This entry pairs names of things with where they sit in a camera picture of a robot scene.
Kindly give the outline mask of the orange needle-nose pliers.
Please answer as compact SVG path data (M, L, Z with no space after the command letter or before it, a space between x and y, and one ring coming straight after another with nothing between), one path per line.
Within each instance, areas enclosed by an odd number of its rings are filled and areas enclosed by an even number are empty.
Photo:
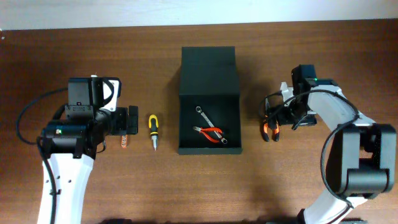
M268 116L271 114L269 106L265 106L265 115L262 123L262 138L265 142L269 142L271 139L275 142L279 141L280 129L279 124L275 118L269 119Z

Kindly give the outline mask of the red diagonal cutting pliers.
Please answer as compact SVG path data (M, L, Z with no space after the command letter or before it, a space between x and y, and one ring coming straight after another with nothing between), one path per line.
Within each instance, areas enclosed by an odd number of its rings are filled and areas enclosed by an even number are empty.
M198 126L194 126L194 127L193 127L193 130L195 130L195 131L201 133L202 135L204 135L204 137L206 137L207 140L209 140L209 141L212 142L212 143L219 143L219 142L225 143L225 142L226 142L226 140L225 140L225 139L223 138L223 136L222 136L222 133L223 133L223 132L222 132L222 130L221 130L220 128L216 128L216 127L212 127L212 128L201 128L201 127L198 127ZM215 133L216 136L218 137L218 139L212 138L212 137L208 134L208 133L210 133L210 132Z

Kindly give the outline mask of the silver ring wrench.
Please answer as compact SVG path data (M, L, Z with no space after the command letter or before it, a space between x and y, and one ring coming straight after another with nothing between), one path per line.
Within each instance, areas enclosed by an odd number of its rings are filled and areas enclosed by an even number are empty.
M209 141L213 143L219 143L222 142L223 144L227 144L228 140L223 137L223 132L220 128L216 128L214 124L210 121L210 119L207 117L207 115L203 112L200 106L197 106L195 108L196 112L199 113L205 121L208 123L209 128L199 128L194 126L193 129L198 131L199 133L202 133ZM208 132L213 131L214 134L217 136L218 140L213 139L208 135Z

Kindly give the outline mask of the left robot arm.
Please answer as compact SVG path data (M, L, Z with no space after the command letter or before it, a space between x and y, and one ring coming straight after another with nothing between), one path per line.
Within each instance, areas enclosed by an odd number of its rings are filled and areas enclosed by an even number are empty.
M70 78L68 102L37 138L44 182L38 223L80 223L86 185L107 136L138 133L138 107L118 107L116 77Z

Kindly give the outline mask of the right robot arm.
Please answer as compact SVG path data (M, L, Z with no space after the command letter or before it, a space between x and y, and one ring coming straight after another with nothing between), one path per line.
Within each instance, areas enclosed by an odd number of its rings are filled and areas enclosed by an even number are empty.
M323 144L320 172L325 190L290 223L353 223L356 207L390 192L395 182L397 132L390 124L368 118L332 79L319 79L313 65L291 71L292 86L281 83L277 106L265 97L261 134L279 140L280 127L314 126L319 116L331 133Z

